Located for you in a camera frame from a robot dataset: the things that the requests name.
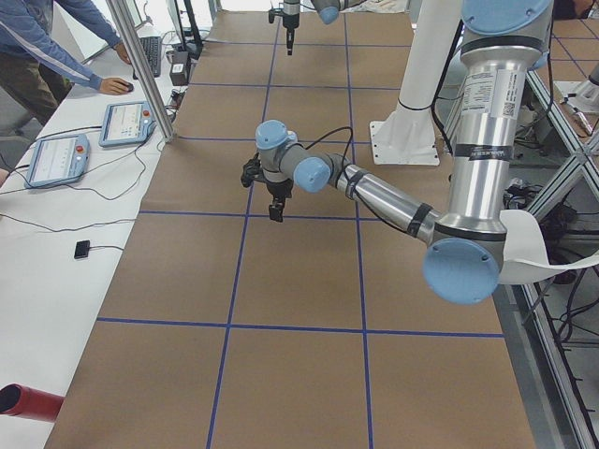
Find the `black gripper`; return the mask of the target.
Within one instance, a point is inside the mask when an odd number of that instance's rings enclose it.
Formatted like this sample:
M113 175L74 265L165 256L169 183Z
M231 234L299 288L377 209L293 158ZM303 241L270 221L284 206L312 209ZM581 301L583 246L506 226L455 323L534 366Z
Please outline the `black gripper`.
M284 220L285 200L292 197L294 182L285 181L266 181L268 192L274 198L274 202L269 205L269 216L275 222Z
M300 26L299 2L283 2L283 25L286 30L286 51L288 55L292 55L294 48L295 30Z

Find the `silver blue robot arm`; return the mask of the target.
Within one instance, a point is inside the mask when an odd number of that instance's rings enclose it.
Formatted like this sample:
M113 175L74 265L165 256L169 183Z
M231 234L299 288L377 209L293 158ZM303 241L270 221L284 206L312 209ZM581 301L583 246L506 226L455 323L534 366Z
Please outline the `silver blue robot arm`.
M351 7L361 4L358 0L314 0L313 8L318 17L324 24L333 23L340 13ZM285 44L288 55L293 54L295 32L300 27L300 0L284 0L278 8L272 8L269 11L269 21L273 22L274 17L281 17L285 29Z
M339 154L312 155L276 120L256 129L256 179L281 221L294 187L333 186L382 221L428 246L423 275L439 297L474 304L508 280L507 224L501 219L524 81L548 51L549 1L466 1L461 61L465 79L447 211L439 213L352 165Z

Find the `person hand on mouse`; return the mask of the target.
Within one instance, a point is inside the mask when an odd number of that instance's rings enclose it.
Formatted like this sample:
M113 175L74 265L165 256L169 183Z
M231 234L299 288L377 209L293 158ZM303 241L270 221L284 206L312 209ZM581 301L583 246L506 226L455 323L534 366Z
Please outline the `person hand on mouse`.
M128 81L121 78L104 78L101 80L99 92L109 95L128 94L124 87L126 82Z

